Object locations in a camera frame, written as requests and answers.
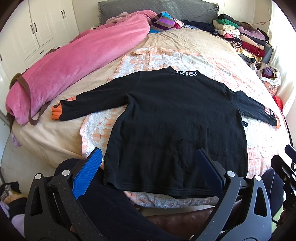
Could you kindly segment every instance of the striped cloth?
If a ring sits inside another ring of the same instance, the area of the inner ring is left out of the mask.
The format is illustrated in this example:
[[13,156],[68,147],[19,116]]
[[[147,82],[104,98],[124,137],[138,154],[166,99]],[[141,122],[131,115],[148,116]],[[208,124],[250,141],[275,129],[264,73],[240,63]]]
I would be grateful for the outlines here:
[[162,31],[169,30],[174,27],[175,21],[172,17],[165,11],[157,14],[151,21],[150,24],[150,34],[159,33]]

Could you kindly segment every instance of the black sweatshirt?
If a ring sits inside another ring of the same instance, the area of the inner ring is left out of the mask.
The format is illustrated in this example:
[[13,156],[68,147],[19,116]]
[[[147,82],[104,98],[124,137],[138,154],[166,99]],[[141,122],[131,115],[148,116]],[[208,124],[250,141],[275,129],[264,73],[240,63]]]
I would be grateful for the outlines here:
[[106,185],[180,199],[211,195],[194,160],[201,147],[225,170],[247,175],[241,114],[277,125],[274,113],[244,92],[233,92],[198,71],[171,67],[135,72],[68,100],[52,108],[53,119],[128,104],[108,142]]

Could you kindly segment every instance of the wardrobe drawer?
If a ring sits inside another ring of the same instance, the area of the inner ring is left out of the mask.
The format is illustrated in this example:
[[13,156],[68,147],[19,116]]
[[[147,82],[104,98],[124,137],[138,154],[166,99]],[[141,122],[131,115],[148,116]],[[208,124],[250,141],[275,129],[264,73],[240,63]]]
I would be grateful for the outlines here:
[[37,49],[28,58],[25,59],[25,63],[28,68],[30,68],[34,63],[41,59],[48,51],[56,46],[54,39],[48,41],[46,44]]

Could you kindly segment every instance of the cabinet handle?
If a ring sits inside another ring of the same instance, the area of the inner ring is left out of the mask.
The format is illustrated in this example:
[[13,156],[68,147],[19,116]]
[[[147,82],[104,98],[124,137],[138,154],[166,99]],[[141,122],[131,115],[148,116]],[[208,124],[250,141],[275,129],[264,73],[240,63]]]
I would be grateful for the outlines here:
[[34,23],[34,25],[35,25],[35,29],[36,29],[36,32],[37,32],[37,27],[36,27],[36,23]]
[[32,34],[34,34],[34,30],[33,30],[33,27],[32,27],[32,25],[30,24],[30,26],[31,26],[31,29],[32,29]]

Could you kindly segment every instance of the sweatshirt sleeve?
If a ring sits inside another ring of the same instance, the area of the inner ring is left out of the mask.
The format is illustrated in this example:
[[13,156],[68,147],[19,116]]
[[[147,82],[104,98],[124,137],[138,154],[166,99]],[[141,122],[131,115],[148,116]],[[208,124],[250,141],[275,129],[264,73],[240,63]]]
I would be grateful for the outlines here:
[[234,92],[226,87],[225,93],[228,100],[242,115],[252,117],[279,128],[278,116],[276,116],[267,106],[264,106],[258,101],[248,97],[242,91]]
[[101,85],[91,91],[61,100],[52,106],[52,119],[68,121],[94,112],[115,108],[128,103],[127,93],[140,76],[135,72]]

